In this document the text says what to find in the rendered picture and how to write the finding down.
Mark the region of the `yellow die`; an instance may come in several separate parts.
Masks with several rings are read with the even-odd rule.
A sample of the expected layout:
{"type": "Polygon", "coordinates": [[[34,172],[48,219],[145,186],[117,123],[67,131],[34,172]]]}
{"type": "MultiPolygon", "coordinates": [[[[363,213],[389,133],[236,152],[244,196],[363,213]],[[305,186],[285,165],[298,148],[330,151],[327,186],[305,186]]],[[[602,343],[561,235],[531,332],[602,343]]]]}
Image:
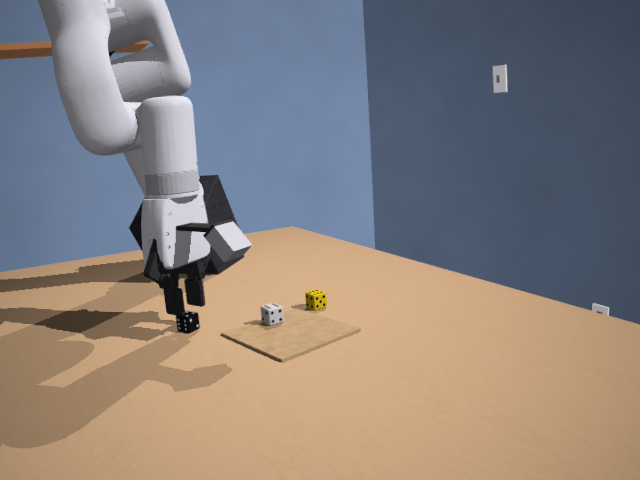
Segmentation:
{"type": "Polygon", "coordinates": [[[318,310],[327,307],[326,292],[313,290],[305,293],[306,307],[312,310],[318,310]]]}

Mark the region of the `tan flat mat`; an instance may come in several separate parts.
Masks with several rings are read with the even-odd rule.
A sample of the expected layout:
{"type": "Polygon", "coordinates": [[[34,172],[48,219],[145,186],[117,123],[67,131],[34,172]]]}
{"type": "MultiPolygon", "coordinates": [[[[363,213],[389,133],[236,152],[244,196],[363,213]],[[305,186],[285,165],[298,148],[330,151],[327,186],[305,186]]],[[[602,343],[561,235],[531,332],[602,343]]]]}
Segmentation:
{"type": "Polygon", "coordinates": [[[262,320],[221,335],[280,362],[355,334],[361,328],[300,309],[283,313],[284,322],[271,325],[262,320]]]}

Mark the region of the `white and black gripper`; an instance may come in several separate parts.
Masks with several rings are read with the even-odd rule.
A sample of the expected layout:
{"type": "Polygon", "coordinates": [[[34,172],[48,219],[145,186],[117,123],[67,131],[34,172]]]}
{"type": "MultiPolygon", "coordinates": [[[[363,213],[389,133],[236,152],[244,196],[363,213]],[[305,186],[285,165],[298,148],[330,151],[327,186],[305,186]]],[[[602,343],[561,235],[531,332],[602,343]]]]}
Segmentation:
{"type": "Polygon", "coordinates": [[[185,279],[187,304],[204,306],[202,279],[205,278],[205,269],[214,254],[203,237],[205,232],[176,230],[176,226],[188,223],[208,223],[200,189],[180,194],[147,195],[143,199],[143,274],[164,290],[167,314],[177,316],[185,314],[183,292],[178,288],[179,267],[184,265],[188,277],[185,279]],[[167,271],[170,272],[170,278],[167,271]]]}

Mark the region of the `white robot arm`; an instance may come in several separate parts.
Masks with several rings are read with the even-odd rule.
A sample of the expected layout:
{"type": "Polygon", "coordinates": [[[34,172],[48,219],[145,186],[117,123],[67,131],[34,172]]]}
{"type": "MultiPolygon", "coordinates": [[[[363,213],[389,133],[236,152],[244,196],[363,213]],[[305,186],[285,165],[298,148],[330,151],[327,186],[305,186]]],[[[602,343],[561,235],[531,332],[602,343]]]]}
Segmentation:
{"type": "MultiPolygon", "coordinates": [[[[38,2],[58,90],[80,144],[101,156],[128,151],[146,198],[199,189],[203,196],[193,105],[179,96],[191,76],[165,0],[38,2]],[[153,46],[110,61],[110,52],[141,41],[153,46]]],[[[232,219],[176,230],[206,232],[223,262],[252,246],[232,219]]]]}

